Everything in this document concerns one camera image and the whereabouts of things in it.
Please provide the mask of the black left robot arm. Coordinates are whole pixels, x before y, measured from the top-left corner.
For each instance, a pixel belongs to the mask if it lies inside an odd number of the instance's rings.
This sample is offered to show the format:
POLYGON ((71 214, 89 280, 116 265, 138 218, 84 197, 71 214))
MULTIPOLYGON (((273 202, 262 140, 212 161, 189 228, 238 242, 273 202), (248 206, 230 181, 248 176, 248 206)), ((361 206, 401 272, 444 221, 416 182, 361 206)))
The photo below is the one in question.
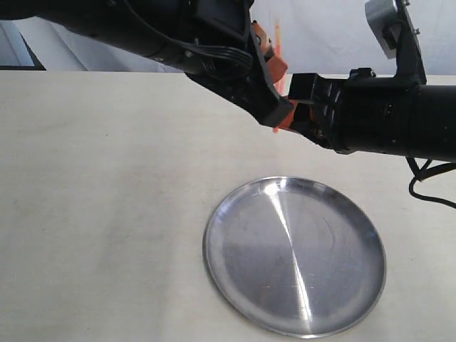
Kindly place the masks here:
POLYGON ((287 129, 296 106, 275 85, 286 64, 251 1, 3 1, 1 18, 37 17, 171 66, 264 126, 287 129))

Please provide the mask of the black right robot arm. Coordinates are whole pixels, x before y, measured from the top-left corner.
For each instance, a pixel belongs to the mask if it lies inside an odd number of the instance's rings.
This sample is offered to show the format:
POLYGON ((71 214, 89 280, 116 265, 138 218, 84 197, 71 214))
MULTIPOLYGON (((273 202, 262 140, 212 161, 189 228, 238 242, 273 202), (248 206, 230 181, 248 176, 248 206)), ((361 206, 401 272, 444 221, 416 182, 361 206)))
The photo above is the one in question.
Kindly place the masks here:
POLYGON ((455 161, 453 85, 379 78, 370 68, 347 79, 298 73, 289 99, 297 103, 291 130, 322 148, 455 161))

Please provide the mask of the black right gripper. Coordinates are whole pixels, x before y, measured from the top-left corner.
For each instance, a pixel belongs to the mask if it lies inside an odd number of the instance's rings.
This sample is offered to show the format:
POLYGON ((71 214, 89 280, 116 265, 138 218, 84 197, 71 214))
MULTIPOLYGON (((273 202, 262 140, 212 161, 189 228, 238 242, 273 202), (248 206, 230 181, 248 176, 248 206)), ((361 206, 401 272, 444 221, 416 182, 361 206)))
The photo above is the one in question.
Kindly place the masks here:
POLYGON ((353 69, 347 79, 295 73, 289 98, 298 103, 292 128, 323 148, 410 154, 409 78, 377 77, 370 68, 353 69))

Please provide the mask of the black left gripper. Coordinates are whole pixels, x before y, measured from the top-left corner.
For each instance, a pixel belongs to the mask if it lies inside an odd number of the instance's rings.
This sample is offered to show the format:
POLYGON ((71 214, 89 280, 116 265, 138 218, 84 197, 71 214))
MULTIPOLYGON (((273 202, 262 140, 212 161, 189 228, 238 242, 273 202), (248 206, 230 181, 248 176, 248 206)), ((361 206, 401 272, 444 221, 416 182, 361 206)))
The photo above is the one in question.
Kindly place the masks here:
POLYGON ((274 85, 288 64, 257 21, 251 20, 253 1, 197 1, 195 44, 202 52, 202 70, 187 77, 247 111, 274 133, 290 130, 296 101, 280 96, 274 85))

